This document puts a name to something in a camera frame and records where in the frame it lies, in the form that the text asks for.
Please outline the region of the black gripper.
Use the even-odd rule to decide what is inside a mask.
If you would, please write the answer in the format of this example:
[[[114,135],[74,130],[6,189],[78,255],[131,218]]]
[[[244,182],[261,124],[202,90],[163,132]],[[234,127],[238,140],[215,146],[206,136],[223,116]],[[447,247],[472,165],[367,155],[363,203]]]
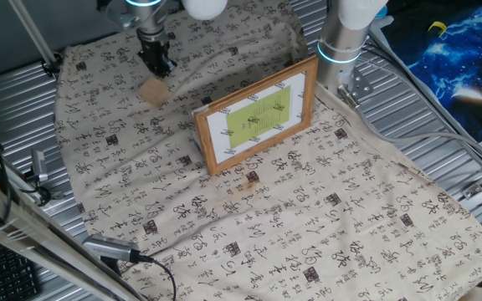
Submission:
[[[177,63],[168,58],[168,40],[141,40],[141,47],[140,58],[158,78],[167,77],[177,67]]]

